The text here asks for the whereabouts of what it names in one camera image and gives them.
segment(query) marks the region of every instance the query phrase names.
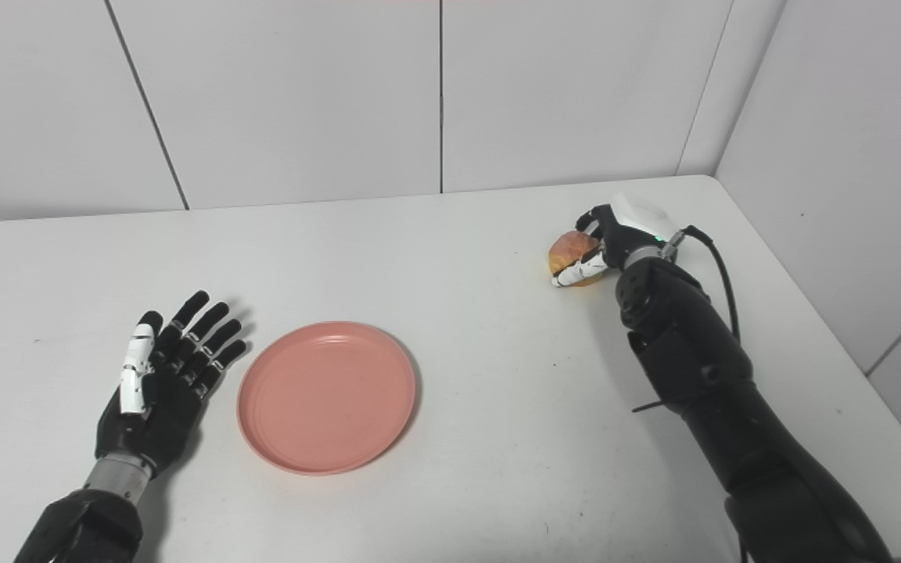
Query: black forearm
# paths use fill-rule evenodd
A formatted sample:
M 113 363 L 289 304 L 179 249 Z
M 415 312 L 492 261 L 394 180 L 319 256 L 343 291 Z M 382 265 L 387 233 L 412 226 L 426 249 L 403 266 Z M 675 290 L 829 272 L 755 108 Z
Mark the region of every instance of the black forearm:
M 756 561 L 891 561 L 858 503 L 760 395 L 746 353 L 690 275 L 642 260 L 623 272 L 618 301 L 648 380 L 730 494 L 726 510 Z
M 130 563 L 141 520 L 128 500 L 79 489 L 44 509 L 15 563 Z

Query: robotic arm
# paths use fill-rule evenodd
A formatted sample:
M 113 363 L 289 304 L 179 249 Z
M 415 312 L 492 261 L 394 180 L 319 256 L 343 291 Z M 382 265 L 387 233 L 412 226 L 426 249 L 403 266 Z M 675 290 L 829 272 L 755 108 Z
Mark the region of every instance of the robotic arm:
M 595 207 L 576 228 L 590 229 L 600 246 L 558 272 L 555 284 L 597 274 L 601 268 L 591 264 L 622 272 L 616 298 L 630 348 L 729 493 L 726 512 L 757 563 L 891 562 L 861 506 L 760 395 L 750 359 L 701 284 L 675 264 L 685 234 L 706 245 L 711 239 L 696 228 L 669 234 L 668 227 L 661 210 L 626 197 Z
M 161 332 L 160 314 L 151 310 L 141 317 L 119 388 L 96 428 L 96 465 L 82 489 L 44 509 L 16 563 L 128 563 L 135 558 L 142 538 L 135 505 L 148 482 L 182 456 L 211 389 L 246 352 L 246 344 L 237 340 L 221 350 L 240 331 L 237 320 L 204 339 L 228 316 L 225 303 L 186 328 L 209 299 L 197 292 Z

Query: robot finger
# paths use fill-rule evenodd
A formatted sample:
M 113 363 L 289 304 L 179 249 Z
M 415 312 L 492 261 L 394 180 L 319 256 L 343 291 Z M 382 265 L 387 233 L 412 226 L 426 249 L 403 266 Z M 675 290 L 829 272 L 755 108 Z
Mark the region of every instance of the robot finger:
M 594 217 L 594 210 L 596 210 L 596 207 L 580 215 L 578 220 L 576 220 L 576 231 L 585 232 L 586 235 L 600 240 L 604 238 L 604 229 L 600 227 L 600 221 Z
M 228 316 L 228 303 L 218 302 L 214 307 L 207 310 L 196 323 L 186 332 L 186 338 L 193 342 L 200 342 L 207 335 L 214 325 L 221 323 L 222 318 Z
M 235 341 L 229 343 L 229 345 L 215 357 L 214 361 L 211 361 L 210 366 L 204 368 L 203 373 L 196 379 L 196 383 L 193 385 L 193 391 L 197 393 L 197 396 L 200 396 L 200 399 L 204 399 L 210 395 L 211 390 L 214 389 L 214 386 L 217 385 L 217 381 L 224 374 L 225 368 L 227 368 L 232 361 L 238 360 L 245 352 L 245 342 Z
M 172 371 L 180 371 L 182 369 L 183 364 L 199 349 L 201 339 L 226 316 L 228 316 L 228 304 L 219 302 L 207 310 L 207 313 L 204 313 L 202 317 L 198 318 L 197 322 L 189 328 L 186 335 L 183 335 L 179 339 L 179 344 L 176 345 L 175 353 L 169 360 Z
M 600 272 L 608 270 L 607 260 L 604 257 L 604 247 L 596 246 L 583 254 L 572 264 L 562 268 L 553 278 L 551 284 L 555 288 L 565 288 L 568 285 L 578 284 L 587 278 L 592 278 Z
M 239 320 L 232 318 L 231 321 L 228 321 L 228 323 L 222 325 L 217 331 L 214 331 L 214 334 L 200 346 L 200 350 L 193 352 L 193 354 L 182 364 L 178 373 L 179 377 L 185 378 L 187 382 L 192 384 L 196 380 L 197 375 L 211 363 L 212 357 L 214 357 L 214 354 L 217 353 L 221 346 L 223 346 L 225 342 L 228 342 L 228 339 L 233 335 L 237 335 L 241 329 L 242 324 L 239 323 Z M 192 342 L 187 343 L 187 350 L 193 350 Z
M 149 358 L 155 345 L 155 332 L 162 325 L 162 316 L 154 310 L 145 313 L 135 327 L 135 333 L 127 344 L 124 364 L 120 372 L 120 412 L 121 414 L 142 414 L 147 410 L 148 400 L 145 379 L 151 371 Z
M 232 318 L 231 321 L 228 321 L 228 323 L 225 323 L 224 325 L 221 325 L 219 329 L 216 329 L 209 339 L 205 339 L 205 341 L 201 343 L 201 352 L 206 353 L 208 357 L 213 357 L 214 354 L 224 346 L 224 343 L 228 342 L 233 335 L 237 335 L 241 329 L 242 324 L 240 321 L 237 320 L 237 318 Z
M 183 307 L 179 307 L 179 311 L 172 317 L 172 321 L 169 321 L 168 327 L 162 329 L 158 338 L 155 339 L 155 349 L 151 363 L 161 364 L 172 353 L 175 353 L 186 325 L 193 320 L 193 317 L 203 309 L 207 302 L 210 302 L 210 296 L 201 289 L 201 291 L 193 293 L 193 296 L 187 299 L 186 303 L 183 303 Z
M 197 375 L 203 373 L 204 368 L 207 368 L 208 364 L 210 364 L 210 356 L 197 350 L 197 352 L 194 352 L 193 356 L 190 356 L 189 360 L 183 364 L 176 375 L 184 378 L 187 384 L 193 385 L 193 382 L 197 379 Z

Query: white table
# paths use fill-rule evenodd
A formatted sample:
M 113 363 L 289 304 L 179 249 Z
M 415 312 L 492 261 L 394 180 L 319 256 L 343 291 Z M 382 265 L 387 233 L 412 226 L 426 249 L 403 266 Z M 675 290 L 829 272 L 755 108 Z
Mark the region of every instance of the white table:
M 655 396 L 614 278 L 548 282 L 548 246 L 618 189 L 714 236 L 766 399 L 901 556 L 900 425 L 721 185 L 694 176 L 0 222 L 0 561 L 92 466 L 141 311 L 168 316 L 197 288 L 235 304 L 253 349 L 196 453 L 145 493 L 139 561 L 735 560 L 722 489 L 686 425 L 630 413 Z M 723 308 L 703 247 L 680 263 Z M 249 451 L 235 395 L 268 343 L 324 320 L 400 339 L 422 399 L 375 462 L 291 475 Z

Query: pink plate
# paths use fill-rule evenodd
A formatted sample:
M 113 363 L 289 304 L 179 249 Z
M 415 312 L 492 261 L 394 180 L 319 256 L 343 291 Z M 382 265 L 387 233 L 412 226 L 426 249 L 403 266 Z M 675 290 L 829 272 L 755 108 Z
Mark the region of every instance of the pink plate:
M 328 475 L 378 457 L 414 402 L 415 373 L 390 336 L 358 323 L 319 323 L 282 336 L 249 367 L 239 427 L 269 463 Z

